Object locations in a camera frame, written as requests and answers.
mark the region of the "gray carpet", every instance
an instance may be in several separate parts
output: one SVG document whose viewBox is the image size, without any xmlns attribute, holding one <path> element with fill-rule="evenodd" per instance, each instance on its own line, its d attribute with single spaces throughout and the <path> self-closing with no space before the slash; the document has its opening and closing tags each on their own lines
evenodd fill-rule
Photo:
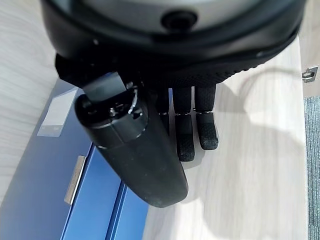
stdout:
<svg viewBox="0 0 320 240">
<path fill-rule="evenodd" d="M 309 199 L 309 240 L 320 240 L 320 97 L 304 99 Z"/>
</svg>

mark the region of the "black cylindrical component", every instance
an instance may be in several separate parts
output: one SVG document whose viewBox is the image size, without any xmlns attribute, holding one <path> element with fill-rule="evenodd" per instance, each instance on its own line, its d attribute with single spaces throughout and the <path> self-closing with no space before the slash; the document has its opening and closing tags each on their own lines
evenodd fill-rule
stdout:
<svg viewBox="0 0 320 240">
<path fill-rule="evenodd" d="M 191 111 L 192 91 L 190 87 L 172 88 L 173 107 L 176 114 L 186 114 Z"/>
<path fill-rule="evenodd" d="M 216 85 L 212 87 L 199 87 L 194 88 L 194 106 L 195 111 L 210 112 L 214 108 L 216 96 Z"/>
<path fill-rule="evenodd" d="M 197 113 L 196 125 L 202 149 L 216 149 L 218 147 L 219 140 L 216 132 L 214 114 L 212 112 Z"/>
<path fill-rule="evenodd" d="M 146 96 L 134 88 L 100 105 L 88 107 L 83 104 L 86 101 L 85 95 L 77 99 L 77 117 L 125 184 L 148 204 L 160 208 L 187 196 L 183 167 Z"/>
</svg>

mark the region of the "black circular port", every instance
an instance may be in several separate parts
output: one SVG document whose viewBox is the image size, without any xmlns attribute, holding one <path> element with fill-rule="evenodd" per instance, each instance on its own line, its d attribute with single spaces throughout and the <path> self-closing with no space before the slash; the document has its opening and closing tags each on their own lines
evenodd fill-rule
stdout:
<svg viewBox="0 0 320 240">
<path fill-rule="evenodd" d="M 197 15 L 191 11 L 172 11 L 162 18 L 162 25 L 170 32 L 187 32 L 197 22 Z"/>
</svg>

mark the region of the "black rubber fingertip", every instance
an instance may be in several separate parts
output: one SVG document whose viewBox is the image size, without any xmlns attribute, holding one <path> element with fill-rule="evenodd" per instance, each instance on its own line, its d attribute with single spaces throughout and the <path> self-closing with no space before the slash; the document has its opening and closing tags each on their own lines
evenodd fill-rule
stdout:
<svg viewBox="0 0 320 240">
<path fill-rule="evenodd" d="M 215 150 L 219 145 L 217 137 L 214 115 L 212 112 L 197 113 L 196 125 L 198 129 L 199 141 L 203 150 Z"/>
<path fill-rule="evenodd" d="M 175 116 L 176 151 L 181 162 L 195 158 L 192 120 L 189 114 Z"/>
</svg>

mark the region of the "black plastic housing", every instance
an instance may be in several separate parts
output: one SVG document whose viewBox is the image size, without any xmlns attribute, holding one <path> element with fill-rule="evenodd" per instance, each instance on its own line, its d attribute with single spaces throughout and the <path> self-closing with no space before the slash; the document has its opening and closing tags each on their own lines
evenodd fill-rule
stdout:
<svg viewBox="0 0 320 240">
<path fill-rule="evenodd" d="M 92 116 L 84 107 L 85 95 L 75 103 L 82 126 L 120 178 L 148 204 L 163 208 L 183 200 L 188 193 L 184 169 L 170 144 L 168 133 L 151 101 L 139 94 L 134 104 L 139 115 L 124 110 L 117 119 L 101 118 L 107 107 Z"/>
<path fill-rule="evenodd" d="M 212 87 L 263 64 L 296 37 L 306 0 L 264 0 L 223 24 L 182 34 L 152 34 L 119 25 L 78 0 L 41 0 L 44 23 L 59 56 L 76 66 L 139 74 L 148 88 Z M 84 79 L 59 76 L 77 86 Z"/>
</svg>

